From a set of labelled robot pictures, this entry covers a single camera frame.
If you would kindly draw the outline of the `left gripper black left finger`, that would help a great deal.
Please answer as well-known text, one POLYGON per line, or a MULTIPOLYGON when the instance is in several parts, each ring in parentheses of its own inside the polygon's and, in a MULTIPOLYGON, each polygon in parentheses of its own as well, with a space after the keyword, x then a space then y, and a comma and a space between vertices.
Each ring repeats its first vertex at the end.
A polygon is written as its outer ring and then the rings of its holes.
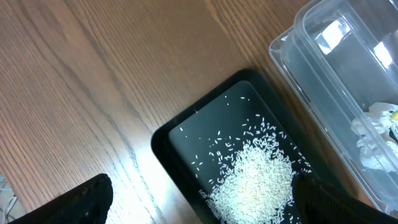
POLYGON ((98 174, 11 224, 105 224, 112 202, 111 179, 98 174))

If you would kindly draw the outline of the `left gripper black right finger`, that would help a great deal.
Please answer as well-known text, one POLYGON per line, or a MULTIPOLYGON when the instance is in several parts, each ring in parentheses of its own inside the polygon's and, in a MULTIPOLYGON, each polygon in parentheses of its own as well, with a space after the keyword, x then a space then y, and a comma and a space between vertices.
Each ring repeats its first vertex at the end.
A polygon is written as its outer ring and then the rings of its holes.
POLYGON ((303 223, 397 224, 396 218, 308 175, 294 178, 292 195, 303 223))

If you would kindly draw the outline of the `pile of white rice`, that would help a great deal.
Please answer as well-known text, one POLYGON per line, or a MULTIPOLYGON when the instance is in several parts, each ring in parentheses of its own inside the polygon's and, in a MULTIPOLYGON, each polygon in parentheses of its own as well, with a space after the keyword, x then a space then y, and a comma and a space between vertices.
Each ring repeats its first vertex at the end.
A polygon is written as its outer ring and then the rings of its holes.
POLYGON ((270 136, 245 142, 234 152, 221 182, 203 198, 218 223, 298 223, 292 195, 301 173, 270 136))

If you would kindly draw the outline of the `white tissue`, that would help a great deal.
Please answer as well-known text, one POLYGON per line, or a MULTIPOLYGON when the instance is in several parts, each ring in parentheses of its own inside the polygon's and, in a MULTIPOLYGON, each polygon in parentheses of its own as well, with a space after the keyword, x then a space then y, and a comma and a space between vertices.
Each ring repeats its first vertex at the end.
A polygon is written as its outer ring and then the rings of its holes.
MULTIPOLYGON (((391 119, 395 111, 395 104, 376 102, 368 108, 364 116, 376 129, 387 148, 397 157, 397 120, 391 119)), ((352 120, 351 130, 360 137, 356 146, 360 151, 359 157, 363 166, 386 172, 396 171, 358 118, 352 120)))

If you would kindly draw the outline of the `yellow green snack wrapper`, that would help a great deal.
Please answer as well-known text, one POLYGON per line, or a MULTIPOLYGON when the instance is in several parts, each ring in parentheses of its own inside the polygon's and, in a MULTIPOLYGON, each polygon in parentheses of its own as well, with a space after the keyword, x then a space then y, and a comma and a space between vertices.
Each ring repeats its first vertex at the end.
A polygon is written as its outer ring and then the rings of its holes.
POLYGON ((398 120, 398 111, 392 113, 391 119, 398 120))

